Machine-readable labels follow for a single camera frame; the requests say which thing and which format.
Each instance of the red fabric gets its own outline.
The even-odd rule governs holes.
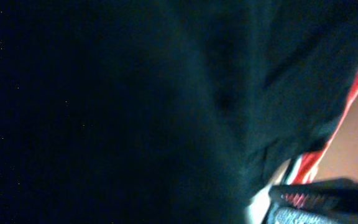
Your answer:
[[[347,96],[347,105],[346,109],[344,111],[344,114],[341,118],[341,121],[339,122],[339,125],[333,134],[332,138],[326,143],[325,148],[322,151],[319,152],[309,152],[302,155],[302,162],[301,166],[298,171],[298,175],[295,177],[292,184],[309,184],[313,181],[314,177],[317,173],[318,164],[320,163],[321,159],[325,155],[328,147],[331,145],[336,133],[339,130],[339,127],[341,127],[342,122],[344,121],[347,112],[349,111],[353,101],[358,96],[358,73],[356,76],[356,79],[352,85],[352,88],[349,92],[349,95]]]

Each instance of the red strap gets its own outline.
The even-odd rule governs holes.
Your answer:
[[[341,124],[344,121],[344,119],[347,115],[347,112],[349,111],[353,101],[355,100],[355,98],[357,96],[358,96],[358,73],[357,73],[356,79],[352,85],[352,88],[349,92],[349,95],[347,96],[346,109],[344,111],[341,121],[339,122],[339,125],[338,125],[337,129],[335,130],[333,136],[326,143],[326,146],[322,151],[309,152],[309,153],[305,153],[302,155],[302,162],[301,162],[301,166],[298,171],[298,175],[295,177],[292,184],[309,184],[313,181],[313,179],[317,173],[318,164],[320,163],[321,159],[325,155],[328,147],[331,145],[336,133],[339,130],[339,127],[341,127]]]

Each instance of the black object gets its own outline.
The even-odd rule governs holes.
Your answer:
[[[349,179],[278,185],[269,195],[272,206],[266,218],[268,224],[286,224],[294,219],[303,223],[358,223],[358,183]]]

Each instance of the black cloth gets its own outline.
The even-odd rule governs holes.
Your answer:
[[[358,1],[0,4],[0,222],[241,223],[321,149]]]

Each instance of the red trim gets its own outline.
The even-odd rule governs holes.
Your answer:
[[[352,88],[349,92],[349,95],[347,96],[346,109],[344,111],[341,121],[339,122],[337,129],[335,130],[335,133],[333,134],[332,138],[326,143],[326,146],[322,151],[309,152],[309,153],[303,154],[301,166],[298,171],[298,175],[295,177],[295,180],[292,182],[292,184],[308,184],[313,181],[313,179],[316,175],[318,164],[320,163],[321,159],[325,155],[328,147],[331,145],[336,133],[338,132],[339,128],[341,127],[342,122],[344,121],[353,101],[355,100],[355,98],[357,96],[358,96],[358,73],[357,73],[356,79],[354,80]]]

